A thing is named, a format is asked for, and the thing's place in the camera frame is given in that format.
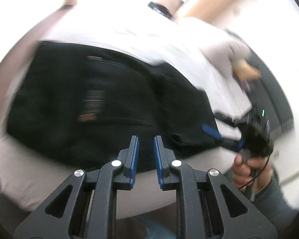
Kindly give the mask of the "right forearm grey sleeve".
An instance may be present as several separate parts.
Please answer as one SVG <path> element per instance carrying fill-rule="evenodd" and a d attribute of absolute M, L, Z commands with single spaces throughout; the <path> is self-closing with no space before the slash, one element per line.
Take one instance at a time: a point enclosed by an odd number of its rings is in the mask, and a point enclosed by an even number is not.
<path fill-rule="evenodd" d="M 298 213 L 286 202 L 275 174 L 269 184 L 255 195 L 253 204 L 274 225 L 278 234 L 284 233 Z"/>

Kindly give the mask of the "person right hand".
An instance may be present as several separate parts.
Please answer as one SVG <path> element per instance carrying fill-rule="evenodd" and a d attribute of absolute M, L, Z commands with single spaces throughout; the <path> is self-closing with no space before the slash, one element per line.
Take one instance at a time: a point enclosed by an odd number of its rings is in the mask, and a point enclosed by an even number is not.
<path fill-rule="evenodd" d="M 247 186 L 242 188 L 242 186 L 252 180 L 251 171 L 252 169 L 261 171 L 265 166 L 267 158 L 252 158 L 247 161 L 246 164 L 242 162 L 241 154 L 238 154 L 233 162 L 231 170 L 233 171 L 232 184 L 234 187 L 238 188 L 241 192 L 244 192 L 247 187 L 251 186 L 249 183 Z M 263 172 L 258 176 L 256 182 L 253 184 L 253 191 L 260 192 L 263 190 L 270 182 L 273 174 L 272 164 L 269 162 Z"/>

